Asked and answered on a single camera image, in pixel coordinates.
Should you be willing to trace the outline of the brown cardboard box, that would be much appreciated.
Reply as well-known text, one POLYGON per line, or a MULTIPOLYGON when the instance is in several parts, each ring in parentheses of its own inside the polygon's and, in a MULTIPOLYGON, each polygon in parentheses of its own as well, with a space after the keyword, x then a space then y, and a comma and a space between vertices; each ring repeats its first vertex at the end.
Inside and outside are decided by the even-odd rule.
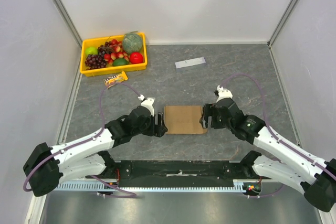
POLYGON ((201 106, 174 106, 164 107, 164 123, 167 134, 205 134, 200 119, 203 109, 201 106))

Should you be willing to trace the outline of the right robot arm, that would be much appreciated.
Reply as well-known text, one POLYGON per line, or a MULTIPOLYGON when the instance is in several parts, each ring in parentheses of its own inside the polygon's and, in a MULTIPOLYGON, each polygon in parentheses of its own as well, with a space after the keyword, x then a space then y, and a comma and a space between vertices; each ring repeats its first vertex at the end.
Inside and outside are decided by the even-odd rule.
POLYGON ((330 212, 335 205, 335 159, 326 161, 293 144, 268 127, 264 120, 244 114, 231 98, 203 106, 203 128, 228 129, 236 138, 254 145, 276 158, 246 155, 240 166, 248 179, 256 175, 276 180, 299 193, 315 208, 330 212))

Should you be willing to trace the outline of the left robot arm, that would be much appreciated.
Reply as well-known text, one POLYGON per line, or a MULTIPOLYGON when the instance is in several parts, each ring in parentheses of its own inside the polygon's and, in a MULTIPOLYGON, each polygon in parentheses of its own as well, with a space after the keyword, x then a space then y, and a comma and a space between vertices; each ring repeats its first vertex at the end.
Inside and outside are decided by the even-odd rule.
POLYGON ((122 115, 93 132, 68 144, 48 146, 38 144, 26 163, 24 191, 44 196, 62 182, 86 176, 111 178, 115 173, 113 159, 107 151, 130 142, 140 134, 162 137, 167 132, 162 112, 153 114, 145 106, 138 106, 130 114, 122 115))

